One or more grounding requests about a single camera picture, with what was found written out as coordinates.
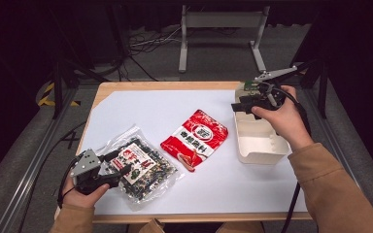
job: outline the white tabletop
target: white tabletop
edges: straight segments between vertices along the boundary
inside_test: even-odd
[[[184,177],[142,210],[133,211],[126,194],[112,188],[97,202],[96,215],[168,216],[286,213],[296,178],[285,156],[276,165],[243,164],[231,103],[234,90],[115,91],[91,112],[81,150],[98,149],[136,124]],[[190,173],[159,144],[197,109],[228,128],[225,142]],[[295,212],[307,212],[301,190]]]

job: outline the person's sleeve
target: person's sleeve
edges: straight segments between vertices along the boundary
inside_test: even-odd
[[[320,233],[373,232],[373,207],[322,144],[288,157]]]
[[[142,227],[139,233],[164,233],[163,224],[157,219],[153,219]]]
[[[94,212],[95,208],[82,208],[63,204],[52,226],[51,233],[92,232]]]

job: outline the metal frame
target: metal frame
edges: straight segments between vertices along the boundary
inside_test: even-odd
[[[179,72],[187,71],[187,29],[189,27],[255,27],[256,38],[250,41],[256,65],[259,72],[266,71],[259,44],[268,19],[269,6],[264,7],[262,12],[188,12],[187,6],[183,5],[182,11],[182,42],[180,54]]]

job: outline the red snack bag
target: red snack bag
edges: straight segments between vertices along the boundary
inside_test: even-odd
[[[225,126],[197,110],[161,147],[190,171],[207,159],[228,136]]]

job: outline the clear plastic bag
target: clear plastic bag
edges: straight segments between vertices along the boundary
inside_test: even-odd
[[[141,210],[154,198],[161,196],[183,174],[167,160],[134,125],[123,134],[108,141],[96,154],[116,151],[117,157],[103,163],[106,174],[114,174],[127,164],[131,171],[122,177],[119,188],[129,197],[130,208]]]

